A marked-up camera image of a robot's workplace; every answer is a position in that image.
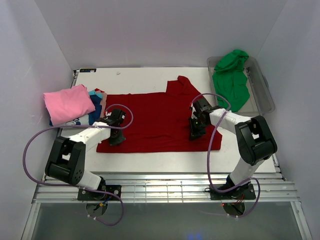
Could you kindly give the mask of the dark red t-shirt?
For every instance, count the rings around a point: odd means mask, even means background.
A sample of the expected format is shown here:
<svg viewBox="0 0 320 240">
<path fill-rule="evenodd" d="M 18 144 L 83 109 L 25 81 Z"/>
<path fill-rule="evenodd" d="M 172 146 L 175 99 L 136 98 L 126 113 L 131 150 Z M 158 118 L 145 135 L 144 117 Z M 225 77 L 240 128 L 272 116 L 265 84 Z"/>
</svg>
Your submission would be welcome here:
<svg viewBox="0 0 320 240">
<path fill-rule="evenodd" d="M 191 101 L 200 92 L 185 76 L 167 82 L 165 92 L 144 94 L 110 94 L 106 105 L 115 105 L 126 112 L 125 122 L 131 125 L 123 130 L 126 138 L 120 145 L 110 146 L 108 140 L 100 143 L 98 153 L 158 153 L 205 152 L 215 127 L 209 125 L 206 135 L 189 140 Z M 221 148 L 223 136 L 216 132 L 212 150 Z"/>
</svg>

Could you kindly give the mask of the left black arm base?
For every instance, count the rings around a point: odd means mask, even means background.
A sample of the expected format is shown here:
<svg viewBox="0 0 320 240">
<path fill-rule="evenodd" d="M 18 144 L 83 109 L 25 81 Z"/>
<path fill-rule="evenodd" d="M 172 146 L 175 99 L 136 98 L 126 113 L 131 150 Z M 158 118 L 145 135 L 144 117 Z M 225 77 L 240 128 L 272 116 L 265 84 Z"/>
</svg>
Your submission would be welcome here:
<svg viewBox="0 0 320 240">
<path fill-rule="evenodd" d="M 86 189 L 80 189 L 77 194 L 77 200 L 78 201 L 105 201 L 107 199 L 110 199 L 110 201 L 116 201 L 117 198 L 113 195 L 121 197 L 122 193 L 122 186 L 121 185 L 103 185 L 99 186 L 98 191 L 103 191 L 103 193 L 89 191 Z"/>
</svg>

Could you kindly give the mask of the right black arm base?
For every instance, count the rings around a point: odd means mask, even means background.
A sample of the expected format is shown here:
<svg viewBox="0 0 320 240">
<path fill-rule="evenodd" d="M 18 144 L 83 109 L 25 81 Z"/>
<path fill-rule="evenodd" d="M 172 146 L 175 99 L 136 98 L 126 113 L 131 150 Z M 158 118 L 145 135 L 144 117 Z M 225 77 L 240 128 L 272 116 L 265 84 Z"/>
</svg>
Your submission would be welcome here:
<svg viewBox="0 0 320 240">
<path fill-rule="evenodd" d="M 228 192 L 216 192 L 211 188 L 206 188 L 205 192 L 210 194 L 211 200 L 255 200 L 256 194 L 254 190 L 254 186 L 251 183 L 247 183 L 242 185 L 232 191 Z"/>
</svg>

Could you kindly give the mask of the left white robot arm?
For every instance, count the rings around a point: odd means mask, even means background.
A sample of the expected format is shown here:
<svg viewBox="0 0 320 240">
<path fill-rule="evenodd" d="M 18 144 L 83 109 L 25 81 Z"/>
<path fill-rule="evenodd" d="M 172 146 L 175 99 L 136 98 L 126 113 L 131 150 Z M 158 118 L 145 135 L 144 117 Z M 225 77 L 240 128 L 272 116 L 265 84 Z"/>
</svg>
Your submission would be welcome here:
<svg viewBox="0 0 320 240">
<path fill-rule="evenodd" d="M 69 137 L 57 137 L 51 148 L 45 167 L 45 174 L 72 186 L 88 189 L 88 193 L 100 200 L 106 195 L 104 180 L 85 169 L 86 153 L 104 140 L 120 144 L 125 138 L 118 129 L 125 116 L 105 116 L 96 121 L 92 127 Z"/>
</svg>

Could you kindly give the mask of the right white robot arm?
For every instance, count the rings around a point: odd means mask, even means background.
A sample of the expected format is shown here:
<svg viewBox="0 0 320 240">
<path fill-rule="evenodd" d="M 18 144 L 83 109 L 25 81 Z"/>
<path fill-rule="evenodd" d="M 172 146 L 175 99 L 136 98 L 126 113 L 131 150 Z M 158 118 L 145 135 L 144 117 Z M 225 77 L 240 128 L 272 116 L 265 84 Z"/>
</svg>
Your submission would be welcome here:
<svg viewBox="0 0 320 240">
<path fill-rule="evenodd" d="M 206 160 L 210 188 L 217 193 L 226 193 L 230 198 L 237 199 L 244 193 L 243 185 L 249 183 L 259 166 L 278 150 L 266 119 L 261 115 L 256 117 L 238 115 L 225 108 L 210 105 L 196 107 L 192 104 L 190 109 L 191 133 L 203 133 L 209 125 L 215 126 L 209 140 Z M 234 170 L 228 175 L 226 183 L 216 188 L 211 180 L 210 154 L 218 127 L 236 136 L 240 158 Z"/>
</svg>

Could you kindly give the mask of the green t-shirt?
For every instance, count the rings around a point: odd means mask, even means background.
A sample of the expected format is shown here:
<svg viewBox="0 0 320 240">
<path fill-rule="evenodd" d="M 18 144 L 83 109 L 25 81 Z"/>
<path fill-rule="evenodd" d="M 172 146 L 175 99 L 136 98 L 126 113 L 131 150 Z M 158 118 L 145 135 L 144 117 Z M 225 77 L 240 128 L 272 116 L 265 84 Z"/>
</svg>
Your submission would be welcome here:
<svg viewBox="0 0 320 240">
<path fill-rule="evenodd" d="M 249 55 L 239 49 L 225 55 L 214 67 L 212 81 L 220 107 L 238 112 L 250 98 L 244 73 Z"/>
</svg>

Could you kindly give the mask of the pink folded t-shirt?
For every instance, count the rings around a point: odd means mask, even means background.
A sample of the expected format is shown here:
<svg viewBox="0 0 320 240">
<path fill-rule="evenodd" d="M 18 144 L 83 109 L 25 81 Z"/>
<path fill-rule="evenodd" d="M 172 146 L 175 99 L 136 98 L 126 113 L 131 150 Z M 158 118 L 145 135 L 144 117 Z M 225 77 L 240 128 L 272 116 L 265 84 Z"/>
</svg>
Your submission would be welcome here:
<svg viewBox="0 0 320 240">
<path fill-rule="evenodd" d="M 87 88 L 80 84 L 43 94 L 51 124 L 61 125 L 96 110 Z"/>
</svg>

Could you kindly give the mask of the clear plastic bin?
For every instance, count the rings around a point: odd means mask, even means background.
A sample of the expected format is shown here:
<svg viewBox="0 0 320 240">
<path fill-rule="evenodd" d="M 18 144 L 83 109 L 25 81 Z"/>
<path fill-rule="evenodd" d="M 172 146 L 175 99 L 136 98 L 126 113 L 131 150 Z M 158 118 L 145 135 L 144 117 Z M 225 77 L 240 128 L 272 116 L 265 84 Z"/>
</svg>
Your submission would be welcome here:
<svg viewBox="0 0 320 240">
<path fill-rule="evenodd" d="M 275 104 L 269 90 L 268 82 L 254 57 L 250 56 L 245 61 L 243 74 L 247 78 L 246 87 L 250 97 L 237 114 L 246 117 L 255 117 L 273 112 L 275 110 Z"/>
</svg>

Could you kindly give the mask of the blue label sticker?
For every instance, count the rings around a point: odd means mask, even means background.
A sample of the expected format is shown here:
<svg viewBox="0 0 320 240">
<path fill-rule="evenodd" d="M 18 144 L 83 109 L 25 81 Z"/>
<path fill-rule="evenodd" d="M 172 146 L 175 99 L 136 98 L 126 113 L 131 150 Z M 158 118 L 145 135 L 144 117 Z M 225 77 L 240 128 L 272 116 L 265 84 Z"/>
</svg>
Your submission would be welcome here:
<svg viewBox="0 0 320 240">
<path fill-rule="evenodd" d="M 79 70 L 80 73 L 95 73 L 96 71 L 96 68 L 81 68 Z"/>
</svg>

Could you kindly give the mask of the aluminium frame rail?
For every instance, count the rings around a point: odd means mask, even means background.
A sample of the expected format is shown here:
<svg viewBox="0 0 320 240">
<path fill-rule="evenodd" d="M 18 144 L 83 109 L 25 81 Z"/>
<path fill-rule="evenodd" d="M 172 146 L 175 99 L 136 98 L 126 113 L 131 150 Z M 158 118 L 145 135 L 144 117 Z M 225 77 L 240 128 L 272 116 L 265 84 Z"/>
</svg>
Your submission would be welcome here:
<svg viewBox="0 0 320 240">
<path fill-rule="evenodd" d="M 124 203 L 207 203 L 210 195 L 206 174 L 129 174 L 107 173 L 102 177 L 109 185 L 121 186 Z M 298 202 L 300 197 L 292 181 L 285 181 L 279 172 L 254 175 L 254 190 L 261 190 L 260 202 Z M 75 203 L 78 188 L 59 186 L 59 181 L 46 177 L 48 185 L 36 187 L 34 203 Z"/>
</svg>

